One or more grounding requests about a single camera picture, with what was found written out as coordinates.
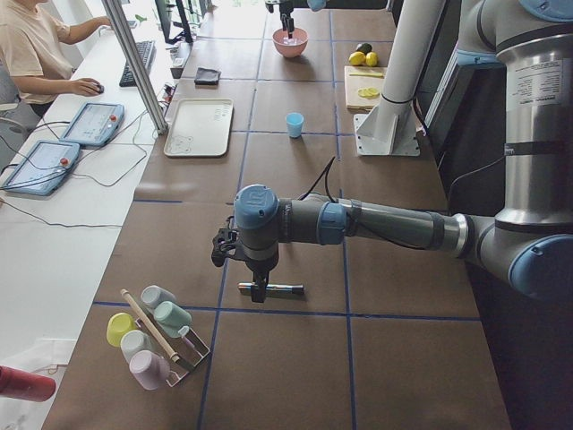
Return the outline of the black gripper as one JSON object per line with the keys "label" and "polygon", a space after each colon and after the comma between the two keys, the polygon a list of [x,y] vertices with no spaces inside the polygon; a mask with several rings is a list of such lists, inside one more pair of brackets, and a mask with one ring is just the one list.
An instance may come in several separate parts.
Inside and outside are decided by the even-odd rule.
{"label": "black gripper", "polygon": [[250,291],[251,300],[254,303],[265,301],[267,296],[267,286],[269,283],[269,274],[277,266],[278,257],[272,256],[265,260],[248,260],[246,263],[248,269],[252,271],[252,281]]}
{"label": "black gripper", "polygon": [[280,20],[282,24],[282,30],[287,30],[288,36],[292,36],[295,30],[295,22],[289,15],[294,10],[294,3],[292,0],[280,0],[278,2],[279,12],[281,14]]}

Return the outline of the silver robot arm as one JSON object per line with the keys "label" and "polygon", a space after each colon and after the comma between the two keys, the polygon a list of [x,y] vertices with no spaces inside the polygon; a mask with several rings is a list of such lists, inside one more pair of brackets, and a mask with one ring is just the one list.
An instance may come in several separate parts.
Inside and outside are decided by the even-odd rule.
{"label": "silver robot arm", "polygon": [[234,201],[211,259],[244,262],[263,302],[282,243],[337,245],[370,237],[450,252],[523,295],[572,297],[572,4],[465,1],[458,63],[507,71],[505,204],[492,217],[444,216],[314,195],[280,199],[249,185]]}
{"label": "silver robot arm", "polygon": [[307,1],[293,1],[293,0],[265,0],[264,5],[269,13],[274,13],[274,9],[278,8],[279,18],[282,24],[282,30],[286,32],[287,36],[291,39],[295,31],[295,21],[291,14],[295,8],[308,7],[313,12],[326,7],[327,2],[323,0],[307,0]]}

